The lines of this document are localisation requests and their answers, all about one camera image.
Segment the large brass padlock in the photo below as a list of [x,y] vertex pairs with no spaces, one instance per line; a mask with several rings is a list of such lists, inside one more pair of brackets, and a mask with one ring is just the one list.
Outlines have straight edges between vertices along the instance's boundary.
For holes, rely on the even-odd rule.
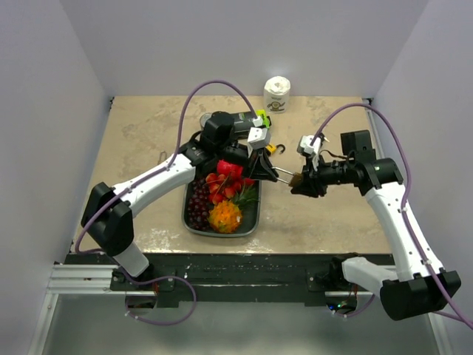
[[280,167],[274,167],[273,169],[279,174],[277,180],[290,187],[296,187],[303,181],[303,174],[301,173],[292,172]]

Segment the black green box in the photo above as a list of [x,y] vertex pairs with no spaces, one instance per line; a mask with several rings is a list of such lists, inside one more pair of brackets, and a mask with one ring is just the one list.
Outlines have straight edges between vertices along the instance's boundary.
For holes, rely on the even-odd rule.
[[234,119],[234,136],[239,140],[247,139],[252,127],[269,129],[272,125],[264,109],[257,110],[255,114],[252,111],[233,113],[231,117]]

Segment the red pomegranate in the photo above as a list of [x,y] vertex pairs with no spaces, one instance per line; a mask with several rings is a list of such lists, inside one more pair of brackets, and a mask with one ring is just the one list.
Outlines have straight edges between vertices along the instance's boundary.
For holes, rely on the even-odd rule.
[[219,160],[217,163],[217,173],[219,175],[230,176],[232,178],[240,178],[242,176],[243,167],[226,160]]

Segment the small brass padlock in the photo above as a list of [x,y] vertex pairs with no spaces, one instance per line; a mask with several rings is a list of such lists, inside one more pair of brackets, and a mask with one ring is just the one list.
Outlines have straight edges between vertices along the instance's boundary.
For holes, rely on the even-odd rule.
[[167,152],[166,151],[161,151],[157,164],[163,163],[166,159],[167,159]]

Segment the toilet paper roll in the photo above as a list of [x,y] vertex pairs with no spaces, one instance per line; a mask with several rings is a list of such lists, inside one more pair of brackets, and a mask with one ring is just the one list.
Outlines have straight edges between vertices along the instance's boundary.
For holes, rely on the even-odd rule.
[[283,76],[269,78],[264,85],[265,108],[272,113],[286,112],[290,99],[290,81]]

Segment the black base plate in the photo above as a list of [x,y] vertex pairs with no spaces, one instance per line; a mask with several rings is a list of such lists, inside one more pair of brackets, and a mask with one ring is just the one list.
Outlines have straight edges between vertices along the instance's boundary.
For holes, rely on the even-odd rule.
[[362,287],[328,280],[331,254],[169,254],[148,253],[153,267],[126,280],[102,255],[67,256],[64,264],[78,271],[80,281],[104,282],[103,291],[151,297],[159,307],[180,302],[288,302],[307,306],[325,304],[329,294],[361,294]]

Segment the red cherries bunch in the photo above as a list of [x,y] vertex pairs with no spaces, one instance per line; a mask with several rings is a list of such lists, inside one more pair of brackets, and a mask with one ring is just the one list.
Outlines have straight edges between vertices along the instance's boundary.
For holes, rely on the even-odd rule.
[[214,205],[234,199],[243,188],[243,181],[233,175],[211,173],[205,178],[208,199]]

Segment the dark red grape bunch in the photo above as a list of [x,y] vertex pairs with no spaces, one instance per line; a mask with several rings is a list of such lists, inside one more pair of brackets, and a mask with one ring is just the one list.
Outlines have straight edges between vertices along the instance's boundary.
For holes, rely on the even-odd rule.
[[209,231],[208,222],[211,204],[208,199],[209,189],[204,178],[198,178],[191,183],[187,198],[186,212],[188,225],[198,231]]

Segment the dark grey fruit tray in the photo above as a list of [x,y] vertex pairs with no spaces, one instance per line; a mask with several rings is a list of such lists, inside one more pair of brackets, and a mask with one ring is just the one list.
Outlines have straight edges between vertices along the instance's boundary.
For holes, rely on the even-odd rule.
[[211,173],[185,188],[183,224],[206,237],[244,237],[259,222],[260,183]]

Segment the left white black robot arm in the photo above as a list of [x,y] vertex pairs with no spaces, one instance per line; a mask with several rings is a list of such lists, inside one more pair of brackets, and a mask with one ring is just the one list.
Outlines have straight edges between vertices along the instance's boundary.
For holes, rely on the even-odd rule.
[[241,166],[243,176],[253,180],[277,180],[266,149],[270,132],[262,119],[252,121],[245,144],[239,142],[236,127],[231,114],[214,112],[203,129],[164,162],[124,183],[92,188],[81,226],[126,271],[135,289],[145,290],[153,281],[150,262],[134,242],[133,220],[148,205],[210,172],[219,160]]

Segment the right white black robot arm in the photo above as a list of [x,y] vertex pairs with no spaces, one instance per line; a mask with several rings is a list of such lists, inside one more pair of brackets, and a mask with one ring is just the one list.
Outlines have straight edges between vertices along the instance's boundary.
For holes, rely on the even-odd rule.
[[343,156],[324,161],[324,136],[303,136],[297,151],[306,163],[290,182],[294,195],[323,197],[328,186],[352,184],[375,212],[389,241],[395,270],[377,266],[357,253],[332,258],[319,282],[339,291],[352,284],[373,293],[392,320],[441,311],[461,285],[430,248],[408,204],[403,177],[391,158],[379,159],[370,132],[341,134]]

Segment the yellow black padlock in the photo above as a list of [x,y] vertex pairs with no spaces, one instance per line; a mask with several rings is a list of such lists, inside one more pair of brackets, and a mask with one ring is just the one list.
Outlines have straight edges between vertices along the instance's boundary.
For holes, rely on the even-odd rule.
[[282,143],[277,144],[277,145],[270,143],[266,146],[266,151],[268,152],[269,155],[274,155],[276,153],[282,154],[285,150],[286,150],[286,147]]

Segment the orange dragon fruit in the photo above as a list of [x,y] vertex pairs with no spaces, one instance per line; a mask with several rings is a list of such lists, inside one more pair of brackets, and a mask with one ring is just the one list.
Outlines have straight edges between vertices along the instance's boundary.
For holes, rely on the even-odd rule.
[[237,204],[224,200],[217,204],[208,216],[210,227],[220,234],[234,233],[243,220],[242,211]]

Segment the tin can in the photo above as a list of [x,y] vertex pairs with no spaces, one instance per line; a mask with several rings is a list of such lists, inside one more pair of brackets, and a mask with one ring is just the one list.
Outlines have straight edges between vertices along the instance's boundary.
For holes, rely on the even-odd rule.
[[200,117],[200,127],[202,129],[205,127],[206,122],[211,118],[212,115],[212,112],[206,112]]

